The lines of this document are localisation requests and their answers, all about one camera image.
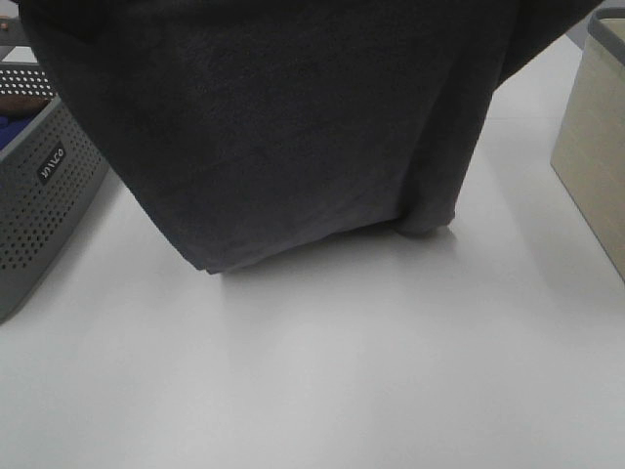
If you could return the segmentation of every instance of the gray cloth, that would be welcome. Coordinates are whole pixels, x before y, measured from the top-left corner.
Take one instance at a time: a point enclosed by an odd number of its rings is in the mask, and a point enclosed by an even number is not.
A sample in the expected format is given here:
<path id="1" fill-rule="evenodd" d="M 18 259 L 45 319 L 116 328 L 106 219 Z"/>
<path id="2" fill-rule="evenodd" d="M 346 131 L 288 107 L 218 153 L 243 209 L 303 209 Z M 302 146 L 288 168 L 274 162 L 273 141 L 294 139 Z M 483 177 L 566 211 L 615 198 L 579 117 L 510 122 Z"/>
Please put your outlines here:
<path id="1" fill-rule="evenodd" d="M 146 213 L 216 273 L 447 225 L 494 90 L 599 3 L 22 0 L 21 17 Z"/>

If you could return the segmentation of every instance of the blue fabric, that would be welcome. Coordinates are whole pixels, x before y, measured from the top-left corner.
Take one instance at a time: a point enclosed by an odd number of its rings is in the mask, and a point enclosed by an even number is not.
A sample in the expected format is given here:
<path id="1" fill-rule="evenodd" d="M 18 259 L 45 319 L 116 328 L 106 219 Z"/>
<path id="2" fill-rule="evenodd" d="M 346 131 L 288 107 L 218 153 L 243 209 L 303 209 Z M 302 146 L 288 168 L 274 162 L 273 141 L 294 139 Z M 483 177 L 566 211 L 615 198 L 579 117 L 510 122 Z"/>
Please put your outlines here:
<path id="1" fill-rule="evenodd" d="M 0 149 L 8 145 L 34 118 L 10 120 L 4 115 L 0 116 Z"/>

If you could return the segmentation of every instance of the white tabletop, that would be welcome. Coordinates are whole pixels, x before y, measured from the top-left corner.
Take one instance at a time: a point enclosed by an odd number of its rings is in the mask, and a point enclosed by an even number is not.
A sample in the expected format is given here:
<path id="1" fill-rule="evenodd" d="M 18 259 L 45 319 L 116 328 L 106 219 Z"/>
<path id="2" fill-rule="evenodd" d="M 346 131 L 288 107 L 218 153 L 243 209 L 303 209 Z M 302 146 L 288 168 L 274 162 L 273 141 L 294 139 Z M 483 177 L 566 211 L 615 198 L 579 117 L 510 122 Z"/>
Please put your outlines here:
<path id="1" fill-rule="evenodd" d="M 622 468 L 625 286 L 549 165 L 580 57 L 497 92 L 426 239 L 209 277 L 109 174 L 0 327 L 0 468 Z"/>

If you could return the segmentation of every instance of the basket logo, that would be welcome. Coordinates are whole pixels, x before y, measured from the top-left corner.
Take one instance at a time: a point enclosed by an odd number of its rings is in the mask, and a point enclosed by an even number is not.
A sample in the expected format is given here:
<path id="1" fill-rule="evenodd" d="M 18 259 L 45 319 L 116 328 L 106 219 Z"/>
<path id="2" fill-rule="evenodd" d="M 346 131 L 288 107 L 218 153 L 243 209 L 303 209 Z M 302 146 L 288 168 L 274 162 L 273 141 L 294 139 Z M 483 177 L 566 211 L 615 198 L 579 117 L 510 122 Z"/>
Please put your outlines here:
<path id="1" fill-rule="evenodd" d="M 37 169 L 37 177 L 39 182 L 44 186 L 48 184 L 50 178 L 57 172 L 61 163 L 65 159 L 67 151 L 61 142 L 58 142 L 55 148 L 50 152 L 46 160 Z"/>

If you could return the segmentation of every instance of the table surface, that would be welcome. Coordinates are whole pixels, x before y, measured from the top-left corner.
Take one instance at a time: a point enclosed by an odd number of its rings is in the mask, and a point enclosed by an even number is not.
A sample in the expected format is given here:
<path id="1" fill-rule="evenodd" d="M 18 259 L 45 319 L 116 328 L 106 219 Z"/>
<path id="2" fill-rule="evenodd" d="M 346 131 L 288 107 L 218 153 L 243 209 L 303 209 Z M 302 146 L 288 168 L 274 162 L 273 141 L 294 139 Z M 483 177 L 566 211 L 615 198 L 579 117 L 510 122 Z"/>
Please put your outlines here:
<path id="1" fill-rule="evenodd" d="M 625 286 L 549 164 L 580 57 L 496 93 L 429 238 L 210 277 L 109 174 L 0 327 L 0 468 L 622 468 Z"/>

